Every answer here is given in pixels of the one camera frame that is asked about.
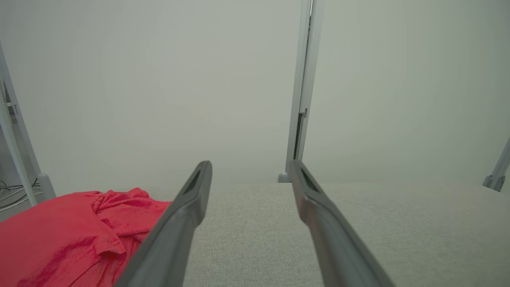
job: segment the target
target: metal rod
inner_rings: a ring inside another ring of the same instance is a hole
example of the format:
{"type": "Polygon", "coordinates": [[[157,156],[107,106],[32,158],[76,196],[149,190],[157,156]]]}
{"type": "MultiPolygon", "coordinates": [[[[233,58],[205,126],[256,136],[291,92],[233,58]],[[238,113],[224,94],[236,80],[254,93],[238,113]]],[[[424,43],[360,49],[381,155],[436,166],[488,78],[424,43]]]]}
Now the metal rod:
{"type": "Polygon", "coordinates": [[[182,286],[193,233],[206,216],[213,167],[201,162],[138,248],[116,287],[182,286]]]}
{"type": "Polygon", "coordinates": [[[29,133],[27,131],[27,127],[25,125],[23,115],[21,114],[21,109],[19,108],[19,103],[18,103],[18,99],[16,97],[16,92],[14,91],[11,76],[9,74],[9,68],[7,67],[7,62],[5,60],[4,51],[2,50],[2,43],[0,43],[0,73],[2,74],[2,77],[4,78],[4,88],[5,88],[6,94],[9,95],[9,99],[11,100],[11,104],[14,108],[14,112],[16,113],[16,121],[18,122],[17,127],[19,128],[19,131],[21,133],[21,139],[23,140],[23,145],[25,146],[25,150],[28,153],[28,156],[30,159],[30,165],[34,169],[35,174],[40,174],[41,168],[39,167],[39,163],[37,162],[34,148],[32,147],[32,143],[30,142],[29,133]]]}
{"type": "Polygon", "coordinates": [[[5,102],[6,95],[3,79],[0,79],[0,90],[2,91],[2,104],[0,105],[0,128],[4,133],[4,137],[7,141],[7,146],[11,152],[12,159],[14,160],[14,165],[16,166],[19,178],[21,179],[23,187],[25,188],[25,192],[27,193],[30,204],[35,206],[37,201],[35,200],[34,192],[32,191],[32,185],[27,175],[27,171],[25,170],[23,160],[21,159],[21,154],[19,153],[16,138],[14,137],[14,132],[11,127],[11,116],[5,102]]]}
{"type": "Polygon", "coordinates": [[[308,226],[326,287],[394,287],[385,270],[300,160],[290,164],[297,211],[308,226]]]}
{"type": "Polygon", "coordinates": [[[310,32],[308,34],[307,58],[304,65],[303,88],[299,112],[303,114],[299,130],[299,142],[297,146],[296,159],[302,160],[304,143],[307,138],[308,120],[310,119],[312,95],[315,83],[315,70],[319,58],[320,36],[322,31],[322,20],[324,19],[326,1],[313,1],[312,16],[310,17],[310,32]]]}
{"type": "Polygon", "coordinates": [[[299,23],[299,38],[297,43],[296,71],[294,74],[294,90],[292,94],[292,106],[289,127],[289,139],[287,146],[287,159],[285,162],[285,171],[280,173],[278,182],[290,182],[289,162],[295,159],[297,128],[299,121],[299,108],[301,104],[301,94],[303,89],[305,61],[307,58],[308,34],[310,28],[310,14],[312,10],[312,0],[301,0],[301,20],[299,23]]]}
{"type": "MultiPolygon", "coordinates": [[[[505,175],[509,164],[510,164],[510,138],[506,142],[506,146],[503,149],[503,153],[501,153],[501,156],[498,159],[498,163],[496,164],[494,170],[492,171],[492,175],[494,176],[494,178],[500,178],[501,176],[505,175]]],[[[494,188],[495,184],[496,183],[493,181],[491,188],[494,188]]]]}

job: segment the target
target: metal post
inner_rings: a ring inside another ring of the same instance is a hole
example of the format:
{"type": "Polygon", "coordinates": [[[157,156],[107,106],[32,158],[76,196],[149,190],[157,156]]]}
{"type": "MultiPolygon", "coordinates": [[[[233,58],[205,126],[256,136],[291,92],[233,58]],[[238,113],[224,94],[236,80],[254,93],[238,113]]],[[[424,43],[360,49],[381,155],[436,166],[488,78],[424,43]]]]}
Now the metal post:
{"type": "Polygon", "coordinates": [[[496,167],[494,167],[492,174],[485,178],[483,186],[500,192],[503,184],[505,183],[505,174],[508,169],[508,165],[510,165],[510,138],[506,142],[503,153],[499,157],[498,163],[496,164],[496,167]]]}
{"type": "Polygon", "coordinates": [[[12,159],[14,160],[14,164],[16,165],[19,178],[21,179],[23,187],[25,188],[25,192],[27,193],[27,197],[29,198],[30,204],[32,206],[35,206],[37,204],[37,201],[35,200],[34,192],[32,191],[32,185],[27,175],[27,171],[25,170],[23,160],[21,159],[21,154],[19,153],[16,138],[14,137],[14,132],[12,131],[11,116],[9,114],[7,104],[5,102],[6,95],[4,90],[3,79],[0,79],[0,90],[2,91],[2,104],[0,105],[0,127],[2,128],[2,132],[4,133],[4,137],[7,141],[7,146],[9,147],[9,151],[11,152],[12,159]]]}
{"type": "Polygon", "coordinates": [[[303,0],[302,3],[287,160],[285,172],[280,173],[278,182],[290,182],[289,162],[303,158],[304,139],[307,133],[308,115],[315,82],[315,68],[319,55],[325,1],[303,0]]]}
{"type": "Polygon", "coordinates": [[[23,115],[21,114],[21,110],[19,108],[18,99],[16,98],[16,92],[14,91],[14,87],[12,85],[11,76],[9,74],[9,68],[7,67],[7,62],[5,61],[4,50],[2,50],[1,42],[0,42],[0,75],[1,77],[4,78],[5,92],[9,96],[11,104],[14,108],[14,112],[16,113],[16,121],[18,122],[17,123],[18,128],[21,133],[21,140],[23,140],[23,144],[28,153],[30,165],[34,169],[35,174],[39,174],[41,173],[41,168],[39,168],[39,164],[37,163],[34,148],[32,147],[32,143],[30,142],[29,133],[27,131],[23,115]]]}

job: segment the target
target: gray fabric surface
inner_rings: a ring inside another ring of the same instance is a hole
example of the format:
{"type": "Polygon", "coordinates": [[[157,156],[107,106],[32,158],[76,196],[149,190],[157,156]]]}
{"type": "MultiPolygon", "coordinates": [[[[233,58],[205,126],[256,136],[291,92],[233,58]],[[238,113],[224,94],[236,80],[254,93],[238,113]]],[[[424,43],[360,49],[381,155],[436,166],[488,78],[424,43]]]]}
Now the gray fabric surface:
{"type": "MultiPolygon", "coordinates": [[[[322,184],[397,286],[508,286],[510,198],[479,186],[322,184]]],[[[322,286],[290,184],[211,190],[184,286],[322,286]]]]}

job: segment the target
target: red fabric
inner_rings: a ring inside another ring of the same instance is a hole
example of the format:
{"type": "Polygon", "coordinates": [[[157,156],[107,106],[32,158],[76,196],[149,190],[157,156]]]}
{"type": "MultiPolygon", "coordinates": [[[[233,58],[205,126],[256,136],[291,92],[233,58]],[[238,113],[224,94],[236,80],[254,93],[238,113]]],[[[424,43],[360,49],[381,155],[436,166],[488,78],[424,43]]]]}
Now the red fabric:
{"type": "Polygon", "coordinates": [[[0,286],[112,286],[171,202],[135,188],[57,197],[0,223],[0,286]]]}

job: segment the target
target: white wall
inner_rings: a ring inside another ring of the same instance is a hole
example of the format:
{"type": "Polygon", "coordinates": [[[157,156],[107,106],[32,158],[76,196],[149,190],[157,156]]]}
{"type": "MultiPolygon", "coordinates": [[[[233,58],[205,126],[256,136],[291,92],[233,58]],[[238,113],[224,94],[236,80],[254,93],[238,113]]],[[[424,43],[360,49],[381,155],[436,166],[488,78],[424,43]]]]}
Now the white wall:
{"type": "Polygon", "coordinates": [[[8,1],[0,41],[57,195],[276,182],[301,1],[8,1]]]}
{"type": "Polygon", "coordinates": [[[303,161],[482,184],[510,135],[510,2],[327,1],[303,161]]]}

